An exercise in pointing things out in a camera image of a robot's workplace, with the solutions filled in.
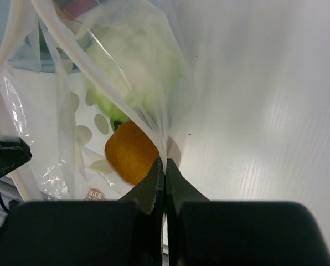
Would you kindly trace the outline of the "green toy watermelon ball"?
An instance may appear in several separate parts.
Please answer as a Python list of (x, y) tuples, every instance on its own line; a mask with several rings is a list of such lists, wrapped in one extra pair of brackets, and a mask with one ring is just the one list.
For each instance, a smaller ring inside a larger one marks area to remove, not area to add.
[(130, 121), (130, 118), (125, 115), (120, 109), (112, 109), (109, 118), (110, 125), (113, 131), (115, 131), (120, 125)]

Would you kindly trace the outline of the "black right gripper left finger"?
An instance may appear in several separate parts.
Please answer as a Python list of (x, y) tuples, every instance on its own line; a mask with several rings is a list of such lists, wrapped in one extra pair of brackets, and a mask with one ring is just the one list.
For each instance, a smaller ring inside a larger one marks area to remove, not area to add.
[(161, 265), (164, 172), (117, 201), (34, 201), (0, 228), (0, 265)]

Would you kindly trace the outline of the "clear zip top bag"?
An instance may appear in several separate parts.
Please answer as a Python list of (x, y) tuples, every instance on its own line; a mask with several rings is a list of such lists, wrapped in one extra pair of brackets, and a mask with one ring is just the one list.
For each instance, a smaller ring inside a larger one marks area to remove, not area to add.
[[(173, 1), (31, 1), (55, 66), (54, 73), (0, 71), (0, 141), (21, 138), (32, 158), (12, 171), (25, 201), (118, 199), (134, 185), (105, 156), (113, 135), (110, 112), (120, 109), (154, 143), (159, 158), (179, 160), (197, 92)], [(182, 70), (159, 117), (138, 113), (113, 88), (86, 50), (95, 35), (126, 23), (168, 24)]]

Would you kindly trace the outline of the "brown toy kiwi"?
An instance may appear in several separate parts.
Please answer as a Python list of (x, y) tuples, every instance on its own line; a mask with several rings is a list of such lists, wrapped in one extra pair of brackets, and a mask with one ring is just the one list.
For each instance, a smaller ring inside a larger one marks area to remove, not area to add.
[(135, 186), (147, 176), (159, 152), (148, 136), (129, 121), (108, 139), (105, 156), (120, 177)]

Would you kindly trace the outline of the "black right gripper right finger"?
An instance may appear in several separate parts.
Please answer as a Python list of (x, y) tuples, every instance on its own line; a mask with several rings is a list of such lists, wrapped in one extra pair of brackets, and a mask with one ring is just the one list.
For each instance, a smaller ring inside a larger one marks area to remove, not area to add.
[(314, 216), (297, 202), (211, 201), (173, 160), (165, 183), (170, 265), (330, 265)]

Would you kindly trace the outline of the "toy cabbage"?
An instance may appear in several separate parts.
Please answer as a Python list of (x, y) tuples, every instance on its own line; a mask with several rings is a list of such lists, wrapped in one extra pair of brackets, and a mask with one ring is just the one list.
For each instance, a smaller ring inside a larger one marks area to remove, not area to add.
[(134, 111), (160, 116), (182, 76), (176, 41), (160, 21), (122, 23), (95, 35), (88, 56)]

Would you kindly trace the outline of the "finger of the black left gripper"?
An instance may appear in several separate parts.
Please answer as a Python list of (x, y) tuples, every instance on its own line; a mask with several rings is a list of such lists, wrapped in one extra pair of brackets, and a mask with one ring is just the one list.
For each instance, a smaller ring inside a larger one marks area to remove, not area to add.
[(31, 149), (21, 138), (0, 141), (0, 178), (26, 164), (31, 158)]

